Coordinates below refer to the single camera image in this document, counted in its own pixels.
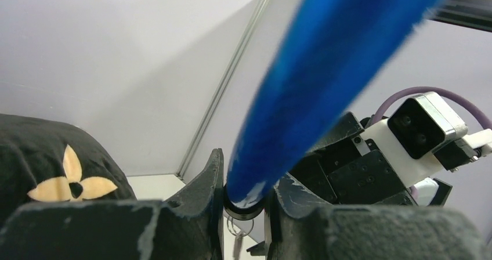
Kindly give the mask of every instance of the blue handle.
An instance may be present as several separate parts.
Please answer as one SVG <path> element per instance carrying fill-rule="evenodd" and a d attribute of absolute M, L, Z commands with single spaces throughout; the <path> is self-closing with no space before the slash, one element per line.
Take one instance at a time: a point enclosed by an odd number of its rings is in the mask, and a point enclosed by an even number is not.
<path fill-rule="evenodd" d="M 305 0 L 236 141 L 227 193 L 257 203 L 325 134 L 437 0 Z"/>

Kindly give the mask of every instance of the black fabric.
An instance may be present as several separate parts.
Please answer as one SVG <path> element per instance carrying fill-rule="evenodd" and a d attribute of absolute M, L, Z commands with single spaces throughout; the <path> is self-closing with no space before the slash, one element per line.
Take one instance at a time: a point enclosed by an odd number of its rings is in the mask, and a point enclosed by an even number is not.
<path fill-rule="evenodd" d="M 85 131 L 0 114 L 0 226 L 30 201 L 134 198 L 116 162 Z"/>

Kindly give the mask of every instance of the beige flower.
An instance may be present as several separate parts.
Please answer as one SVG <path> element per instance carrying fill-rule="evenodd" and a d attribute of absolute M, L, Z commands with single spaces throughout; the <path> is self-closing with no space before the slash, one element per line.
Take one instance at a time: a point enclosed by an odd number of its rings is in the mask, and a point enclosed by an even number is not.
<path fill-rule="evenodd" d="M 27 195 L 41 202 L 82 201 L 99 198 L 118 188 L 111 180 L 102 177 L 88 177 L 81 181 L 82 166 L 70 145 L 65 148 L 63 169 L 65 176 L 44 180 Z M 74 197 L 70 186 L 81 191 L 80 195 Z"/>

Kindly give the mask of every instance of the white wall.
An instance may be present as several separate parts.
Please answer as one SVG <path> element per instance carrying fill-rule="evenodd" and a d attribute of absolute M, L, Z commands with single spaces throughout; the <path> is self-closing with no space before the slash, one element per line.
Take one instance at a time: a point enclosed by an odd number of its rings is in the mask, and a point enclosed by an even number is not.
<path fill-rule="evenodd" d="M 133 191 L 139 200 L 166 200 L 185 186 L 185 183 L 175 175 L 133 176 L 128 177 L 128 182 L 132 186 Z M 264 259 L 264 257 L 252 257 L 246 252 L 247 248 L 250 248 L 255 244 L 256 242 L 250 237 L 244 238 L 243 249 L 240 255 L 241 260 Z M 224 218 L 224 260 L 233 260 L 233 245 L 234 236 L 227 230 L 226 219 Z"/>
<path fill-rule="evenodd" d="M 300 1 L 270 1 L 191 161 L 185 181 L 203 169 L 213 148 L 223 149 L 225 166 L 228 166 L 231 149 L 249 104 Z M 490 54 L 492 33 L 425 21 L 349 110 L 364 118 L 373 114 L 393 93 L 411 86 L 427 85 L 455 91 L 492 117 Z M 451 106 L 468 123 L 470 132 L 479 129 L 470 114 L 454 104 Z M 491 167 L 492 158 L 484 158 L 454 174 L 441 172 L 437 175 L 454 186 L 447 207 L 463 212 L 485 236 L 492 230 Z M 257 223 L 262 223 L 262 220 L 263 216 L 259 216 Z M 263 229 L 255 228 L 253 237 L 257 241 L 262 240 Z"/>
<path fill-rule="evenodd" d="M 128 175 L 174 173 L 255 0 L 0 0 L 0 113 L 87 130 Z"/>

